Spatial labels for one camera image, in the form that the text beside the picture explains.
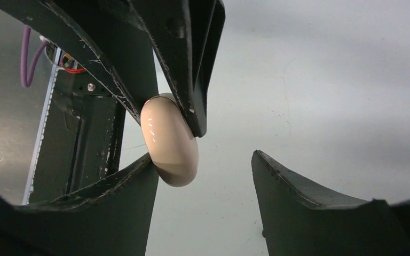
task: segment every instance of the purple cable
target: purple cable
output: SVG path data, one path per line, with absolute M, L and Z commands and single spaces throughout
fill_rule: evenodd
M 30 39 L 31 28 L 29 26 L 24 27 L 24 32 L 22 35 L 21 44 L 21 62 L 20 62 L 20 76 L 21 85 L 24 88 L 29 88 L 34 79 L 35 66 L 37 66 L 37 61 L 40 58 L 45 47 L 48 45 L 48 41 L 43 41 L 42 45 L 38 48 L 37 52 L 32 59 L 32 63 L 29 68 L 29 75 L 27 74 L 27 52 L 29 50 L 29 39 Z

